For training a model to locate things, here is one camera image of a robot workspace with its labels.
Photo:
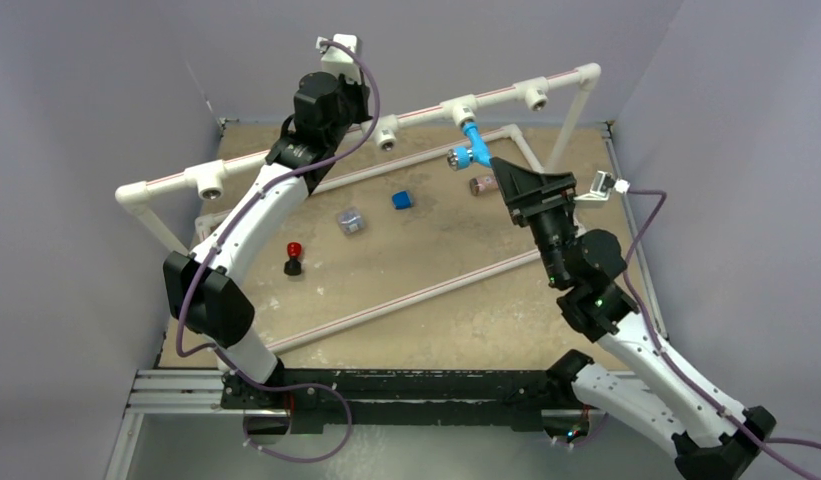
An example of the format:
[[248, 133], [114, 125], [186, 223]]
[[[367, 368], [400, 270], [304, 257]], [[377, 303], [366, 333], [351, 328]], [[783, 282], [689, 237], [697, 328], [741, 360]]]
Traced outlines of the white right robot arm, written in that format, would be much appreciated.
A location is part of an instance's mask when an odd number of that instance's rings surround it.
[[579, 233], [576, 180], [494, 157], [490, 161], [512, 222], [530, 229], [567, 324], [621, 361], [633, 387], [588, 355], [570, 350], [547, 372], [550, 399], [606, 411], [651, 440], [685, 479], [737, 479], [776, 426], [764, 407], [746, 407], [701, 375], [645, 317], [616, 279], [627, 270], [618, 238]]

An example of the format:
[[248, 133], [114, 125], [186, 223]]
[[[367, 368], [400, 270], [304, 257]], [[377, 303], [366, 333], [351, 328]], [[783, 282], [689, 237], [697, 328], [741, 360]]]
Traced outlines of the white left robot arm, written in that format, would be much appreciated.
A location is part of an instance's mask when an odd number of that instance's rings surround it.
[[352, 126], [375, 131], [380, 97], [372, 74], [362, 68], [358, 79], [316, 72], [301, 78], [294, 111], [270, 147], [257, 179], [213, 234], [190, 253], [172, 252], [163, 264], [171, 314], [177, 320], [177, 353], [190, 330], [206, 338], [206, 347], [247, 378], [245, 395], [258, 408], [270, 409], [283, 399], [283, 366], [259, 338], [255, 308], [242, 291], [256, 255], [276, 230], [321, 184], [334, 164], [355, 152], [340, 144]]

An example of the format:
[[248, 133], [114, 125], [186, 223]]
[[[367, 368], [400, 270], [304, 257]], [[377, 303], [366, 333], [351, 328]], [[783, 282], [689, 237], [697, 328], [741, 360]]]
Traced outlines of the blue water faucet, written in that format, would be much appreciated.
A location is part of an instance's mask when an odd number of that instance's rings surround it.
[[490, 168], [492, 155], [479, 132], [477, 124], [474, 121], [465, 121], [461, 124], [460, 129], [468, 140], [469, 146], [452, 148], [446, 154], [448, 166], [454, 171], [466, 169], [472, 164]]

